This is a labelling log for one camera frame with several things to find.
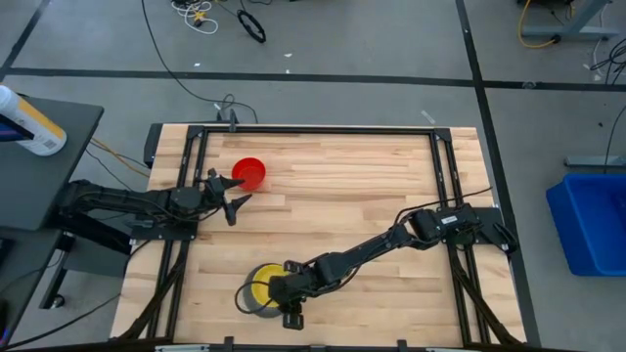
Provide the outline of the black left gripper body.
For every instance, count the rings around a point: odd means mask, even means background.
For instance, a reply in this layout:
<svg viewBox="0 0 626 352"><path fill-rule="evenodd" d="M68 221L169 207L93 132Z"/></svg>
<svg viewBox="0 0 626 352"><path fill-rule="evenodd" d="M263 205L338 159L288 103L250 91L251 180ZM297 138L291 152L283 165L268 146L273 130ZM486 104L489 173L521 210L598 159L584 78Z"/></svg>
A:
<svg viewBox="0 0 626 352"><path fill-rule="evenodd" d="M219 178L224 177L221 174L218 174L214 168L210 168L207 171L207 178L203 181L205 192L208 193L209 202L213 205L222 208L225 213L225 218L229 226L234 226L236 224L236 215L229 216L227 214L226 204L229 202L226 199L226 191L219 183Z"/></svg>

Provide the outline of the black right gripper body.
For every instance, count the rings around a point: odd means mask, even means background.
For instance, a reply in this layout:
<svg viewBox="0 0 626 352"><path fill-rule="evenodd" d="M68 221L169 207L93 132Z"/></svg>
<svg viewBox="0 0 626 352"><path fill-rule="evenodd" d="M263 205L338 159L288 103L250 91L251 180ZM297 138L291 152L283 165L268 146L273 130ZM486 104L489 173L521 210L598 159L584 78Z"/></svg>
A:
<svg viewBox="0 0 626 352"><path fill-rule="evenodd" d="M294 304L291 309L282 309L283 327L288 330L302 330L304 328L302 303L307 297L314 295L317 278L312 266L286 261L284 268L291 277L289 295L294 298Z"/></svg>

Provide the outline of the yellow plastic bowl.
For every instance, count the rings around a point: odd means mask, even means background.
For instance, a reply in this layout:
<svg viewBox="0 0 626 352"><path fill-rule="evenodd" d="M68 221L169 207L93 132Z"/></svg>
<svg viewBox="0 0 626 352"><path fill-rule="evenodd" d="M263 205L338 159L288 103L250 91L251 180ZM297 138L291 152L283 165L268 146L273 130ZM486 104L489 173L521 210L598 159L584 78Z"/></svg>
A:
<svg viewBox="0 0 626 352"><path fill-rule="evenodd" d="M261 306L267 304L268 308L277 308L278 304L269 296L269 282L272 277L283 277L287 274L281 264L267 263L257 268L252 275L253 284L250 286L253 302Z"/></svg>

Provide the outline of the red plastic bowl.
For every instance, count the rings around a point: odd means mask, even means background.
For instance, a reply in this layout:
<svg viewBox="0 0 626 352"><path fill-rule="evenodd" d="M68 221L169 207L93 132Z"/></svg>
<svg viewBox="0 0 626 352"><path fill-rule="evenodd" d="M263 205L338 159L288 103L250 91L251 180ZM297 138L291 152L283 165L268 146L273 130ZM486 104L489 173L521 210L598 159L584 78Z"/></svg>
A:
<svg viewBox="0 0 626 352"><path fill-rule="evenodd" d="M266 176L265 164L258 158L245 157L237 161L231 170L233 179L243 180L239 185L246 191L259 189Z"/></svg>

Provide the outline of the large grey plastic bowl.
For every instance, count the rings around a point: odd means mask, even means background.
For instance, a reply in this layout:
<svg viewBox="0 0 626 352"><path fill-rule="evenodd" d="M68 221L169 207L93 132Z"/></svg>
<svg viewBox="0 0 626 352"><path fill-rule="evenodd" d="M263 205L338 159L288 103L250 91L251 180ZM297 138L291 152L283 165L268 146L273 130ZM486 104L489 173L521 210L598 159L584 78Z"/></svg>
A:
<svg viewBox="0 0 626 352"><path fill-rule="evenodd" d="M253 281L251 279L252 279L252 275L254 271L257 268L259 268L261 265L254 268L246 277L246 280L245 280L246 286L242 290L244 305L247 311L253 311L254 315L260 318L265 318L265 319L277 318L282 315L282 312L279 309L268 308L267 304L261 306L253 302L253 298L252 298L251 290L250 290L250 286L253 284Z"/></svg>

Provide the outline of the black box on table edge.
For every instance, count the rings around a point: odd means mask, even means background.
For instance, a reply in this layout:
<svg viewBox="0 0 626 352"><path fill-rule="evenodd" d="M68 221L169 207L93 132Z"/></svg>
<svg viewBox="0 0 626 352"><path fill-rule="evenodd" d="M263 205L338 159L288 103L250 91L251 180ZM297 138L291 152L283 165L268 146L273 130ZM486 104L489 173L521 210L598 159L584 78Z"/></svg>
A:
<svg viewBox="0 0 626 352"><path fill-rule="evenodd" d="M161 130L161 123L153 123L149 128L148 135L145 140L143 162L149 169L152 169L154 165Z"/></svg>

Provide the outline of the black side table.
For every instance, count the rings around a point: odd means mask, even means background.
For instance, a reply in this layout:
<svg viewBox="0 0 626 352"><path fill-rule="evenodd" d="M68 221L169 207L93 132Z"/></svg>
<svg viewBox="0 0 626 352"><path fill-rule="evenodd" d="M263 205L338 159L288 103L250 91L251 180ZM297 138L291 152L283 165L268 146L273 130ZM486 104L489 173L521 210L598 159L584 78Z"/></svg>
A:
<svg viewBox="0 0 626 352"><path fill-rule="evenodd" d="M53 213L104 108L33 97L26 100L67 133L64 147L50 156L38 156L15 142L0 143L0 228L36 231Z"/></svg>

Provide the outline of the white and yellow canister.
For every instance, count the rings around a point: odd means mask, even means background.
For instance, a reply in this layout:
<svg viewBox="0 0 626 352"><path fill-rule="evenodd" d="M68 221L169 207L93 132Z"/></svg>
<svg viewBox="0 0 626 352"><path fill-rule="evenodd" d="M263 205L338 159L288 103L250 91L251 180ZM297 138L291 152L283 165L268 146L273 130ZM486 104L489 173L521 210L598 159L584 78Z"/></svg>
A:
<svg viewBox="0 0 626 352"><path fill-rule="evenodd" d="M59 152L67 133L25 98L0 85L0 142L16 142L39 156Z"/></svg>

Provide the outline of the blue plastic bin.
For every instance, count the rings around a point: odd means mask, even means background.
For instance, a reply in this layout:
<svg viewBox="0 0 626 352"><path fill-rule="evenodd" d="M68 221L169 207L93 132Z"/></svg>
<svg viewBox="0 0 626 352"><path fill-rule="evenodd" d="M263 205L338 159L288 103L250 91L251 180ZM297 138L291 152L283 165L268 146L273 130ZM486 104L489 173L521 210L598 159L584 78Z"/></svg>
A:
<svg viewBox="0 0 626 352"><path fill-rule="evenodd" d="M572 274L626 277L626 174L570 173L546 199Z"/></svg>

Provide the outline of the grey metal floor bar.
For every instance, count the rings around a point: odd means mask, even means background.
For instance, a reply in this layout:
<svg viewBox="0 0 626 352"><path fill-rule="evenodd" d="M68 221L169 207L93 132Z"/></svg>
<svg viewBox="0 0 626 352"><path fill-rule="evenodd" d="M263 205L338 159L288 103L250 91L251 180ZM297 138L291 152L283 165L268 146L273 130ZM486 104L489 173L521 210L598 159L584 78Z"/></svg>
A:
<svg viewBox="0 0 626 352"><path fill-rule="evenodd" d="M601 169L626 168L626 156L567 156L564 159L564 165L567 167L596 167Z"/></svg>

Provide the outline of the grey metal stand base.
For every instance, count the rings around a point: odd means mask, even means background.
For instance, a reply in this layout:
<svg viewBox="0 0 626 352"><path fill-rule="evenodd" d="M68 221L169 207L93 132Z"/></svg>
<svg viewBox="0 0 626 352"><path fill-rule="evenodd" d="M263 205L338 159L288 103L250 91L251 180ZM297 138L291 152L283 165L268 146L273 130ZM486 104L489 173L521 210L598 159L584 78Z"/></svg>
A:
<svg viewBox="0 0 626 352"><path fill-rule="evenodd" d="M590 20L600 16L610 0L582 0L573 18L562 25L525 25L525 14L532 0L527 0L520 15L517 32L521 37L549 37L574 40L604 40L619 34L618 29L604 25L590 25Z"/></svg>

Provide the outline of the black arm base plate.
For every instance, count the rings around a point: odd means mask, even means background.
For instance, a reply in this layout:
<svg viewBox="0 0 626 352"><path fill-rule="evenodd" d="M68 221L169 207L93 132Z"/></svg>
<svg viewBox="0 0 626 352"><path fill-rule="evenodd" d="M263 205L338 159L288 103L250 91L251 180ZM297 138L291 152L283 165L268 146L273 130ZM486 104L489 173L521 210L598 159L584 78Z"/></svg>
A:
<svg viewBox="0 0 626 352"><path fill-rule="evenodd" d="M147 241L192 241L198 232L197 224L158 224L154 220L128 220L130 237Z"/></svg>
<svg viewBox="0 0 626 352"><path fill-rule="evenodd" d="M513 232L507 228L501 212L495 207L472 207L468 203L454 208L454 213L444 221L443 239L457 248L474 244L492 244L506 254L518 250Z"/></svg>

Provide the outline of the black aluminium table frame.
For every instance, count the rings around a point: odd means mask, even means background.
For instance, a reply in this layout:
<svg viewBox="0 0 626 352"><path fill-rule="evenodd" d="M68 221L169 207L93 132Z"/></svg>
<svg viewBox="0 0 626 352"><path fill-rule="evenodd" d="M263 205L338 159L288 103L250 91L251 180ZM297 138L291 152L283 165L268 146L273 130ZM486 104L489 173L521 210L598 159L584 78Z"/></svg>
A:
<svg viewBox="0 0 626 352"><path fill-rule="evenodd" d="M470 204L493 204L472 128L385 132L313 126L244 126L208 136L204 165L229 174L242 158L266 166L262 187L235 226L222 214L191 243L177 314L178 342L458 346L462 335L444 245L394 250L364 265L344 288L307 301L302 330L240 313L235 291L264 263L344 251L385 231L397 212L460 188Z"/></svg>

